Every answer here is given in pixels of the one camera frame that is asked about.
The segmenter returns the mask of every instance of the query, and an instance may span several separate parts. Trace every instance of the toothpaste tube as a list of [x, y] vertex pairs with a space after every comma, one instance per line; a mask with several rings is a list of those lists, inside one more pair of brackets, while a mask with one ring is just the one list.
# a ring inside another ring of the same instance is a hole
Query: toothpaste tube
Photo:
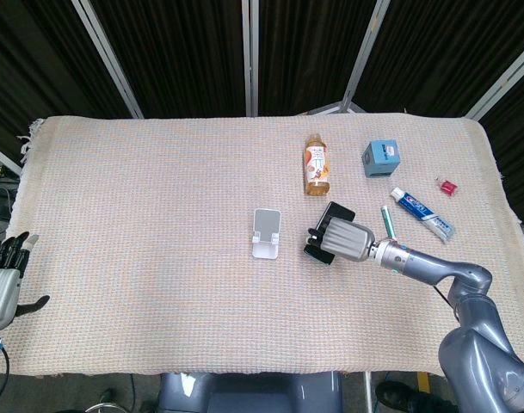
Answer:
[[411, 194], [407, 194], [405, 191], [395, 188], [391, 192], [391, 196], [399, 205], [409, 211], [411, 215], [417, 217], [418, 220], [437, 235], [444, 243], [453, 236], [454, 227], [446, 220], [426, 208]]

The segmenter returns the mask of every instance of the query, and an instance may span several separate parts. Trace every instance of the plastic bottle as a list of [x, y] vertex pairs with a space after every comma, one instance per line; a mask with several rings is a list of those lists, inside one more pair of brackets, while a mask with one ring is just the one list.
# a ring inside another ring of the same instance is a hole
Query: plastic bottle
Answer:
[[305, 144], [305, 193], [319, 196], [329, 192], [329, 162], [327, 145], [318, 133], [310, 135]]
[[449, 196], [453, 196], [457, 191], [458, 187], [451, 181], [448, 181], [447, 179], [442, 179], [438, 176], [437, 178], [435, 178], [435, 181], [440, 187], [441, 192], [445, 192]]

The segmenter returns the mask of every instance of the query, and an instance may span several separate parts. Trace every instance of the beige woven cloth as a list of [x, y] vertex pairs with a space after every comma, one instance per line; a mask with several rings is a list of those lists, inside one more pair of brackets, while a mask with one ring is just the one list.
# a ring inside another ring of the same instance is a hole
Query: beige woven cloth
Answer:
[[[330, 149], [330, 192], [304, 195], [310, 133]], [[361, 153], [395, 139], [401, 164], [366, 179]], [[448, 198], [437, 175], [459, 185]], [[411, 192], [456, 226], [451, 243], [396, 205]], [[40, 234], [21, 302], [48, 305], [3, 336], [12, 373], [441, 373], [457, 324], [432, 287], [374, 262], [306, 256], [334, 200], [385, 236], [494, 275], [490, 296], [524, 360], [524, 244], [488, 140], [465, 119], [344, 114], [210, 120], [48, 119], [34, 133], [9, 234]], [[254, 210], [282, 212], [276, 261], [251, 255]], [[446, 293], [449, 282], [441, 289]]]

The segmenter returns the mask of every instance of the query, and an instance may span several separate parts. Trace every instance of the fringe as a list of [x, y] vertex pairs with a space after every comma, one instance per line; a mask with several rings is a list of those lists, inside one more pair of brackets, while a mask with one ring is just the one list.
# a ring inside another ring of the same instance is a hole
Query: fringe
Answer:
[[21, 147], [21, 154], [22, 159], [21, 163], [25, 164], [28, 159], [28, 151], [30, 151], [30, 148], [32, 147], [32, 142], [34, 140], [34, 137], [36, 136], [36, 133], [40, 130], [41, 124], [44, 123], [45, 119], [37, 119], [34, 122], [30, 124], [30, 127], [28, 128], [28, 136], [17, 136], [18, 139], [24, 140], [26, 139], [28, 142], [24, 143]]

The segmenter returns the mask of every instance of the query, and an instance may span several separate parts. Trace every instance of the red object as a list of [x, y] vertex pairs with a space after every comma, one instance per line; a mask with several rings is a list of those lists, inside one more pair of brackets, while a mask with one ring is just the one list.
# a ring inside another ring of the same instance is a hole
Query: red object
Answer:
[[441, 191], [445, 192], [449, 196], [454, 195], [454, 191], [457, 189], [457, 186], [450, 181], [443, 181], [440, 185]]

